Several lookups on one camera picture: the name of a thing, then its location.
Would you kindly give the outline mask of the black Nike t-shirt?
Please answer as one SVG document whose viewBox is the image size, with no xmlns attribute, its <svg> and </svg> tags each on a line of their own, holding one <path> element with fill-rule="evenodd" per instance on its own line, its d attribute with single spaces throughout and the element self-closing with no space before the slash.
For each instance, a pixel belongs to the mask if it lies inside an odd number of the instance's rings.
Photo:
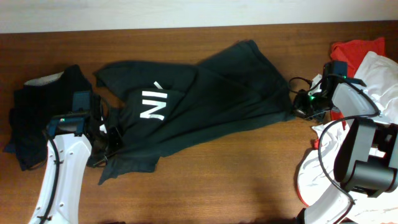
<svg viewBox="0 0 398 224">
<path fill-rule="evenodd" d="M 109 114 L 122 145 L 107 155 L 101 184 L 153 172 L 160 158 L 188 147 L 294 117 L 287 81 L 253 40 L 196 65 L 130 60 L 95 77 L 123 103 Z"/>
</svg>

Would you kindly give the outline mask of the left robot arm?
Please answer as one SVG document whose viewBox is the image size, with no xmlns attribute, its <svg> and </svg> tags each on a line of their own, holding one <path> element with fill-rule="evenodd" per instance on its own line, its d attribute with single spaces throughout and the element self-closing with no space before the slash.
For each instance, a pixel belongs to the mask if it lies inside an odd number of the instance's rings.
<svg viewBox="0 0 398 224">
<path fill-rule="evenodd" d="M 107 163 L 122 144 L 118 129 L 105 125 L 101 103 L 100 96 L 77 91 L 72 110 L 51 118 L 44 130 L 47 165 L 31 223 L 78 223 L 85 167 Z"/>
</svg>

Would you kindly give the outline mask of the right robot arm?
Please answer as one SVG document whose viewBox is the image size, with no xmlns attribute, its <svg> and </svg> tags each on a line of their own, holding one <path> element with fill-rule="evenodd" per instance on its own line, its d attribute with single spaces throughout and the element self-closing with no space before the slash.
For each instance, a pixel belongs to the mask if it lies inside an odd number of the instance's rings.
<svg viewBox="0 0 398 224">
<path fill-rule="evenodd" d="M 327 111 L 339 111 L 349 131 L 329 175 L 318 150 L 320 167 L 331 185 L 296 223 L 340 223 L 355 205 L 352 192 L 377 198 L 397 188 L 397 125 L 382 114 L 366 93 L 366 84 L 347 76 L 346 62 L 334 60 L 320 77 L 308 80 L 309 90 L 296 91 L 293 112 L 299 118 L 321 121 Z"/>
</svg>

